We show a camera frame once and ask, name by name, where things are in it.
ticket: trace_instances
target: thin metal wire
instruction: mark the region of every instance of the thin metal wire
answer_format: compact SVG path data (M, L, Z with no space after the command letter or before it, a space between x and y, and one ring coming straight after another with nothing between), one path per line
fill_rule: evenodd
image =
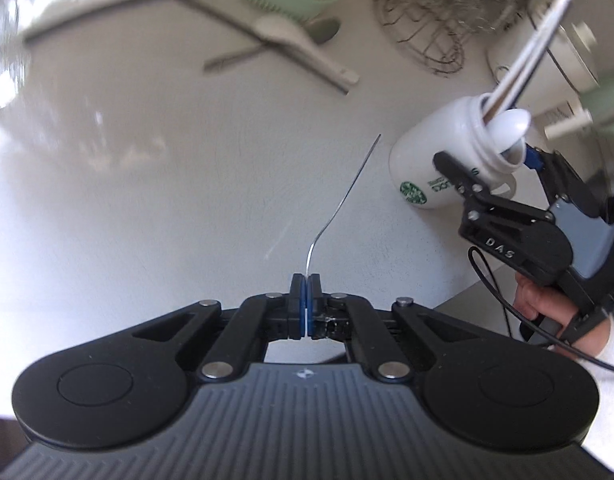
M372 144L372 147L369 148L369 151L367 152L367 155L365 156L365 160L360 165L360 168L359 168L358 172L356 173L356 176L354 177L354 180L352 181L351 186L349 186L349 189L345 193L345 196L343 197L343 200L340 201L340 203L338 204L338 207L334 211L334 214L327 221L327 223L325 224L325 227L323 227L320 230L320 232L316 235L316 237L314 238L313 242L311 243L311 246L309 246L309 252L307 253L307 264L305 265L305 276L307 276L308 278L309 278L309 264L311 263L311 253L313 252L313 248L316 246L316 242L319 240L319 238L325 232L325 229L327 229L327 227L329 227L329 224L331 224L331 221L336 217L336 215L338 214L338 211L340 211L340 208L345 203L345 200L347 200L347 197L351 193L351 190L353 189L354 184L356 184L356 180L358 180L358 177L360 176L360 174L365 169L365 165L367 164L367 160L369 160L369 157L372 155L373 149L378 144L378 141L380 140L380 138L381 138L381 134L378 134L378 136L376 137L376 140Z

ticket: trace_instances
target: finger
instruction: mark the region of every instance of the finger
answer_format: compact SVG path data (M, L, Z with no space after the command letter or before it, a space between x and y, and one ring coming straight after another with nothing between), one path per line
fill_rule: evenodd
M522 302L563 326L567 326L578 312L576 306L560 292L532 282L520 287L520 295Z
M518 285L526 285L527 283L531 283L531 280L526 276L523 276L520 272L516 273L515 278Z
M523 287L519 285L516 287L516 298L514 298L514 308L519 311L527 319L533 320L538 317L538 311L531 306L523 298Z

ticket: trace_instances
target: wire rack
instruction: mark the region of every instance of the wire rack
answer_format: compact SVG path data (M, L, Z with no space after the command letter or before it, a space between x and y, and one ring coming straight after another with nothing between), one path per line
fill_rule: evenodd
M386 34L410 57L439 75L458 72L465 43L480 32L509 27L529 0L375 0Z
M374 12L396 45L434 74L452 74L465 62L469 31L411 0L374 0Z

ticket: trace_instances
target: white mug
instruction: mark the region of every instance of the white mug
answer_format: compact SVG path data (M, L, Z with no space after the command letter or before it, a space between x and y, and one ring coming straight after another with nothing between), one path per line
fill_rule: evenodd
M499 194L511 198L516 179L511 174L523 165L524 142L518 142L503 157L494 150L482 121L482 104L489 94L462 97L443 106L402 136L389 154L389 174L411 204L433 209L462 202L463 198L433 164L437 152L447 152Z

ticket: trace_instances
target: white sleeve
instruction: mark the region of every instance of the white sleeve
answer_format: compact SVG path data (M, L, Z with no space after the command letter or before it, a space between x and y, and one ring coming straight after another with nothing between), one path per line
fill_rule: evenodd
M614 365L614 319L609 340L597 356L601 361ZM578 361L596 380L600 393L600 403L590 432L583 441L583 447L614 471L614 372L605 370L588 362Z

